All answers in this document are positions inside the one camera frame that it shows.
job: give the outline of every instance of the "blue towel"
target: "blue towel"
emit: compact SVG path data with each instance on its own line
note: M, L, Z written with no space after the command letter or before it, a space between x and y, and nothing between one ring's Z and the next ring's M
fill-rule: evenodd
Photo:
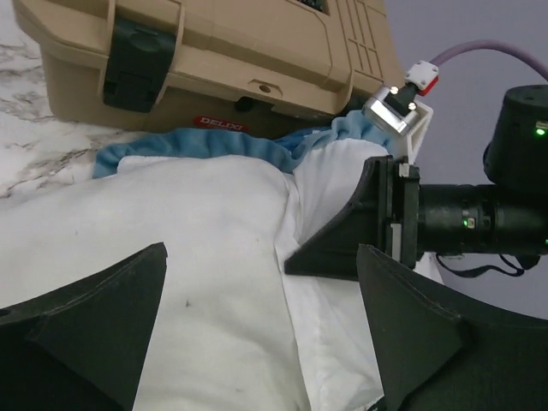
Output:
M309 128L278 140L199 128L178 128L166 134L149 134L131 143L114 144L99 150L93 178L115 174L118 164L127 156L215 158L232 154L262 158L282 172L291 173L313 148L344 139L371 141L392 153L390 137L356 110L333 120L330 128Z

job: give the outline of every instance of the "marble countertop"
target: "marble countertop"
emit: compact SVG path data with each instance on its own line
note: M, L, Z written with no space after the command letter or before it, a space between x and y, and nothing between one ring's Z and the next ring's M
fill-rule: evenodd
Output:
M137 133L76 122L50 112L38 45L0 1L0 199L89 179L95 152Z

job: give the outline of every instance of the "black cable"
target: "black cable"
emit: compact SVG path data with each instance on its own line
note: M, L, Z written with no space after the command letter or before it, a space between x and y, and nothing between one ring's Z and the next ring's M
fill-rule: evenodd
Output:
M445 270L455 274L458 277L462 277L462 278L477 278L479 276L484 275L486 272L488 272L490 270L500 272L500 273L504 274L505 276L509 276L509 277L521 277L525 273L525 270L523 270L523 268L517 267L516 265L511 263L506 257L504 257L502 254L499 254L498 257L500 257L500 259L507 266L509 266L510 268L513 268L515 270L515 272L505 271L505 270L503 270L502 268L500 268L496 265L482 265L480 267L472 268L472 269L469 269L469 270L453 270L453 269L449 268L441 260L441 257L442 257L441 254L439 254L439 253L436 254L436 261L438 262L438 264L440 264L442 266L442 268L444 268Z

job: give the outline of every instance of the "gray wall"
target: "gray wall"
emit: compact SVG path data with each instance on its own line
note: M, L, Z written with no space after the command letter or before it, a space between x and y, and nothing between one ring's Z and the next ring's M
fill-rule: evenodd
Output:
M546 0L385 0L404 69L473 39L498 39L527 49L548 64ZM446 63L425 102L434 118L418 164L423 182L487 183L481 156L489 143L504 92L542 83L529 67L495 51L473 51ZM446 260L455 268L498 263L470 255ZM548 319L548 257L524 277L496 272L467 280L444 272L452 288L495 306Z

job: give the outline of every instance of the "white fabric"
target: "white fabric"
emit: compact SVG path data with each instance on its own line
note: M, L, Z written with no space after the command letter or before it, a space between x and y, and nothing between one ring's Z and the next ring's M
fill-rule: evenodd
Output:
M363 408L382 392L357 284L280 266L340 210L372 155L384 149L338 141L294 176L250 158L126 158L118 176L0 214L0 307L163 241L168 272L135 411Z

